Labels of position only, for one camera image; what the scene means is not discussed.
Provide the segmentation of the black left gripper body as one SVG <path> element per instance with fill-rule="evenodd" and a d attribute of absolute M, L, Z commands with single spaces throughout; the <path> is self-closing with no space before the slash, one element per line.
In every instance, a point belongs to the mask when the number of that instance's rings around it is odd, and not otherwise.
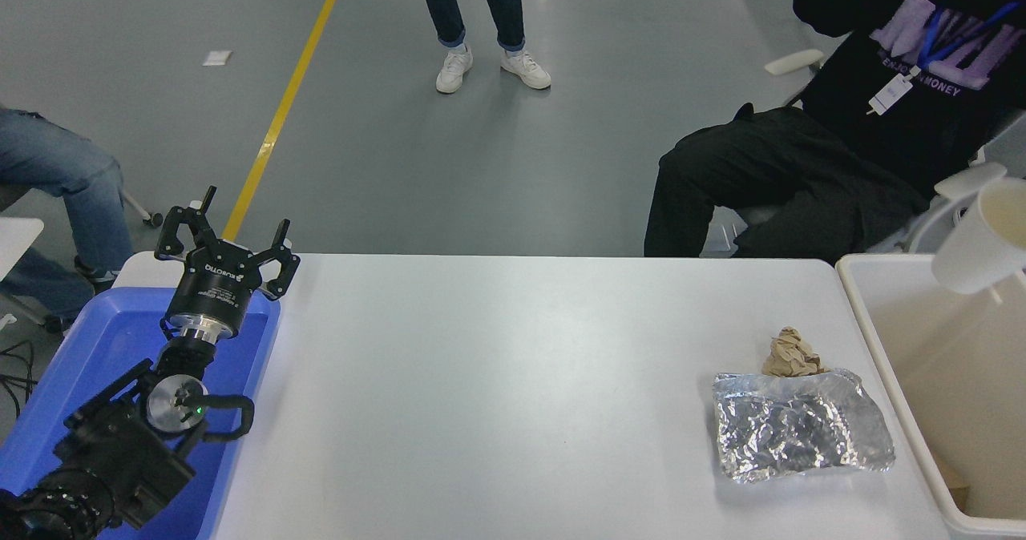
<path fill-rule="evenodd" d="M 259 269 L 246 268 L 252 252 L 218 240 L 189 252 L 184 274 L 165 312 L 165 327 L 220 326 L 219 336 L 237 336 L 256 287 Z"/>

